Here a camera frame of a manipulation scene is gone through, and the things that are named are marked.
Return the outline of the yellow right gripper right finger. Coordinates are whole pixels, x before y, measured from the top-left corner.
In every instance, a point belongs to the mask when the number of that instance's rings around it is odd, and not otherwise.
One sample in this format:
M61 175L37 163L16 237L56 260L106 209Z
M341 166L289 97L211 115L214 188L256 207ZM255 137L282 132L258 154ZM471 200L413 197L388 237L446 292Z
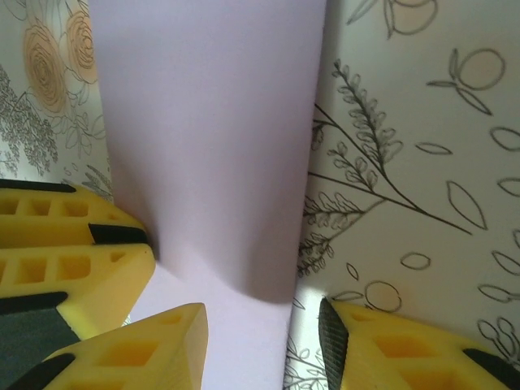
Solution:
M481 344L324 297L318 338L330 389L517 389L519 371Z

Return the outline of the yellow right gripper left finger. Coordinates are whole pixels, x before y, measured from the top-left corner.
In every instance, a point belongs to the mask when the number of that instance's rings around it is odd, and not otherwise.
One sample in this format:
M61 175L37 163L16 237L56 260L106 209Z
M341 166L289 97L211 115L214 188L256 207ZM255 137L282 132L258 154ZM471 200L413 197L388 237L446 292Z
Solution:
M8 389L199 389L209 328L189 303L53 352Z

